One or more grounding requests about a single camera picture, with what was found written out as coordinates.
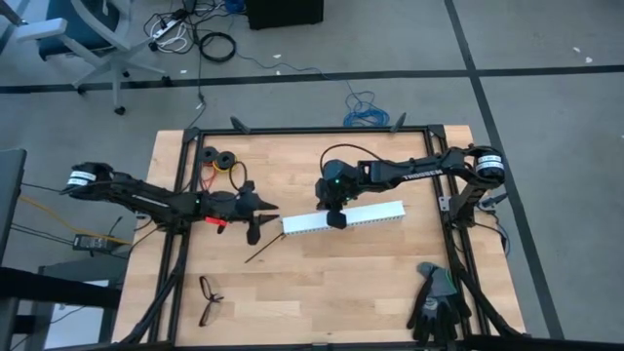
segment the chair base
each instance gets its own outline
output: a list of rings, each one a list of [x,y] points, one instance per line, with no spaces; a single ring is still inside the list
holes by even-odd
[[[76,88],[78,94],[83,95],[85,90],[81,87],[83,84],[88,81],[99,77],[102,74],[110,73],[111,74],[111,83],[113,90],[113,105],[115,106],[115,113],[118,115],[123,115],[126,112],[126,108],[120,103],[119,92],[121,90],[121,77],[130,77],[130,73],[128,72],[129,68],[138,69],[150,73],[158,73],[162,76],[163,82],[165,82],[165,86],[172,86],[173,82],[171,78],[167,75],[167,72],[152,67],[150,65],[136,63],[131,61],[131,57],[138,53],[141,49],[143,49],[147,43],[151,41],[151,38],[144,40],[143,42],[133,46],[127,52],[115,52],[104,58],[98,64],[94,64],[94,69],[92,69],[89,73],[85,74],[82,78],[76,80],[72,83],[72,86]]]

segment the wooden tabletop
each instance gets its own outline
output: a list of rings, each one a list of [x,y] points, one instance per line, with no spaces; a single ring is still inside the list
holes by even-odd
[[[467,126],[446,126],[446,132],[449,146],[466,147],[472,142]],[[173,189],[181,134],[158,134],[148,182]],[[210,136],[204,146],[234,152],[247,165],[249,179],[255,181],[260,197],[280,207],[273,213],[290,216],[314,212],[319,157],[327,147],[343,142],[364,146],[391,160],[426,156],[419,133]],[[326,156],[326,160],[331,158],[355,164],[370,156],[356,149],[337,148]],[[191,152],[188,169],[192,159]],[[233,174],[235,181],[240,181],[242,170],[237,168]],[[205,170],[204,178],[209,176],[210,171]],[[448,266],[432,184],[431,179],[406,182],[392,191],[364,194],[350,204],[355,207],[403,200],[406,216],[402,220],[288,237],[247,264],[244,262],[248,257],[281,232],[279,220],[262,226],[262,238],[256,247],[247,245],[246,224],[231,224],[222,235],[216,234],[214,225],[193,224],[176,344],[411,340],[405,325],[413,297],[423,283],[415,267],[422,261]],[[212,190],[232,191],[226,174],[217,176]],[[476,220],[494,225],[493,219],[483,213],[477,213]],[[140,230],[135,241],[152,228]],[[512,327],[523,331],[498,234],[482,227],[471,228],[469,233],[483,292]],[[155,233],[133,251],[115,340],[130,332],[154,296],[164,238],[164,233]],[[198,327],[207,303],[200,289],[200,276],[206,276],[213,290],[225,296],[204,328]],[[163,308],[161,338],[166,335],[170,307],[171,297]],[[474,317],[471,322],[476,326]]]

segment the tape roll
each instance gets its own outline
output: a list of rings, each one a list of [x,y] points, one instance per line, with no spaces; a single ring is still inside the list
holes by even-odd
[[[213,167],[217,171],[226,172],[234,166],[234,163],[236,163],[236,155],[230,151],[223,151],[216,156]]]
[[[218,156],[218,151],[212,146],[204,147],[201,152],[202,162],[205,163],[214,162],[216,160],[216,157]]]

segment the black box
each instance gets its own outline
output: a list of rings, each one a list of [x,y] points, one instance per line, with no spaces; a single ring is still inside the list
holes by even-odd
[[[323,21],[324,0],[246,0],[251,29]]]

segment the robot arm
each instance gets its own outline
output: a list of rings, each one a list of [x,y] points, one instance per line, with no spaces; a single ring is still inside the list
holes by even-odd
[[[467,157],[474,159],[472,164],[465,161]],[[322,166],[322,175],[316,183],[317,210],[329,210],[328,225],[340,229],[346,226],[346,217],[340,212],[342,207],[360,194],[383,192],[404,181],[439,175],[459,176],[467,182],[461,194],[450,198],[449,214],[454,224],[472,226],[474,207],[484,193],[505,181],[501,153],[489,146],[472,145],[399,163],[377,159],[359,161],[353,167],[340,160],[330,160]]]
[[[245,181],[238,194],[226,191],[181,192],[161,188],[131,175],[114,172],[103,163],[83,163],[73,172],[61,194],[79,200],[107,201],[126,209],[150,215],[163,228],[179,231],[188,224],[206,220],[218,225],[220,234],[228,222],[249,223],[248,244],[260,239],[259,226],[276,218],[276,215],[254,216],[254,211],[276,210],[277,206],[265,203],[254,193],[254,182]]]

